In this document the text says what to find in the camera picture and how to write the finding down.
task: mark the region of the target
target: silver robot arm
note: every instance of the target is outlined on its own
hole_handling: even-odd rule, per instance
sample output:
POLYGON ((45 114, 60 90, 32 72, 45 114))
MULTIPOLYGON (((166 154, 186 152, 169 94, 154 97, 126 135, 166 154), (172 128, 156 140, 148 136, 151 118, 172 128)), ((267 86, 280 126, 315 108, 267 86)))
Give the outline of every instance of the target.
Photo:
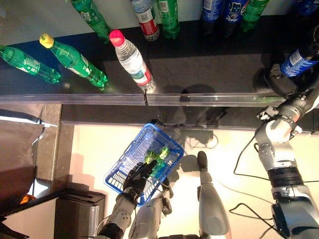
POLYGON ((125 230, 131 225, 131 214, 137 200, 144 190, 146 179, 152 173, 157 161, 141 164, 129 172, 124 184, 123 193, 116 198, 112 214, 95 239, 122 239, 125 230))
POLYGON ((266 169, 276 203, 274 223, 284 238, 319 238, 319 211, 298 171, 291 136, 301 132, 296 123, 319 103, 319 86, 294 95, 278 108, 259 115, 264 121, 255 132, 259 158, 266 169))

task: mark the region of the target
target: clear water bottle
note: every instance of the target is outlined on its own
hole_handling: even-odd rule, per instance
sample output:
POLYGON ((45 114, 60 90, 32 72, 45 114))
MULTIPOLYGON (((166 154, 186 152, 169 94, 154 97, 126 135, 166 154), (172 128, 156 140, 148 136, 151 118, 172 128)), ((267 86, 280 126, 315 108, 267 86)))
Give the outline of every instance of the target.
POLYGON ((0 45, 0 57, 9 65, 30 75, 39 76, 48 83, 56 84, 60 82, 61 75, 59 72, 47 67, 17 48, 0 45))
POLYGON ((42 34, 39 41, 41 45, 52 51, 64 67, 88 79, 92 85, 99 87, 100 90, 104 89, 108 80, 107 76, 72 46, 55 41, 47 33, 42 34))
POLYGON ((152 0, 131 0, 135 14, 147 41, 155 41, 160 34, 152 0))
POLYGON ((115 46, 115 52, 121 65, 131 75, 135 83, 143 90, 152 92, 155 88, 153 76, 138 48, 125 39, 119 30, 113 30, 110 33, 110 41, 115 46))

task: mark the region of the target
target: black shelf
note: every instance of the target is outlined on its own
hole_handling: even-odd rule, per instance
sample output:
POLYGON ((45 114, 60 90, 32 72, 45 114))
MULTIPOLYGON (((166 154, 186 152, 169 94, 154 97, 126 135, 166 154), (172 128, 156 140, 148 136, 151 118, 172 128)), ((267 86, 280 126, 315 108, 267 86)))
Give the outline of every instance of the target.
MULTIPOLYGON (((202 37, 199 21, 181 22, 176 40, 167 40, 161 35, 158 40, 147 42, 139 27, 122 31, 139 48, 153 73, 157 91, 148 95, 150 105, 179 105, 183 94, 183 97, 189 96, 185 105, 198 106, 203 102, 205 106, 264 106, 278 105, 283 99, 273 92, 255 91, 254 82, 259 73, 273 64, 273 59, 282 59, 284 53, 304 41, 305 34, 291 31, 289 24, 285 16, 264 16, 254 31, 239 31, 226 40, 218 33, 213 38, 202 37)), ((13 47, 59 70, 63 75, 61 84, 48 84, 0 60, 1 102, 145 104, 141 90, 118 62, 111 43, 104 45, 94 33, 56 40, 75 47, 107 72, 109 87, 101 92, 86 79, 62 67, 49 50, 33 41, 13 47)))

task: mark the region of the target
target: floor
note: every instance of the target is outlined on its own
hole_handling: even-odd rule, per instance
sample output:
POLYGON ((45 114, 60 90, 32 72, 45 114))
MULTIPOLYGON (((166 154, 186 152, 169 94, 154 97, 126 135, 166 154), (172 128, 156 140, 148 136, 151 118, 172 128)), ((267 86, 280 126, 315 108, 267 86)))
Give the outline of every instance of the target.
MULTIPOLYGON (((103 178, 140 129, 139 126, 75 126, 70 169, 72 181, 88 185, 90 190, 107 195, 105 215, 112 212, 117 193, 104 184, 103 178)), ((173 183, 174 197, 171 199, 173 212, 162 218, 158 237, 173 234, 198 234, 197 186, 200 180, 195 155, 200 150, 207 154, 208 171, 212 175, 214 186, 227 211, 238 203, 246 203, 261 217, 272 217, 270 203, 273 200, 270 183, 233 174, 237 157, 253 136, 253 131, 214 130, 213 140, 210 140, 212 131, 209 130, 175 128, 166 129, 166 133, 184 148, 185 156, 177 169, 179 179, 173 183)), ((297 135, 291 141, 291 145, 295 150, 303 179, 305 181, 318 179, 319 137, 309 134, 297 135)), ((242 154, 237 172, 267 177, 252 144, 242 154)), ((308 183, 308 186, 319 204, 318 183, 308 183)), ((243 206, 235 212, 253 216, 243 206)), ((230 213, 228 216, 234 239, 257 239, 268 228, 261 220, 230 213)), ((129 230, 124 235, 125 239, 128 238, 128 233, 129 230)), ((270 230, 264 238, 280 237, 270 230)))

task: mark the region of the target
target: blue plastic basket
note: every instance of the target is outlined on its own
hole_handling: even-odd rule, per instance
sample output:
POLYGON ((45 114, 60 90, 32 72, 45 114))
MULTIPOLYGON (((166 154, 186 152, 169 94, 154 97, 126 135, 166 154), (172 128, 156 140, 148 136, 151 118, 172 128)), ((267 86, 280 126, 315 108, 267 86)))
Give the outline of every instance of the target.
POLYGON ((183 148, 178 143, 153 124, 148 123, 142 128, 121 158, 105 175, 105 184, 118 193, 122 193, 123 183, 129 171, 139 162, 144 163, 148 150, 160 153, 164 146, 169 148, 169 154, 164 160, 167 167, 163 170, 160 177, 157 175, 157 178, 149 178, 146 181, 146 186, 138 201, 138 206, 143 205, 152 197, 156 189, 160 186, 160 183, 164 181, 184 154, 183 148))

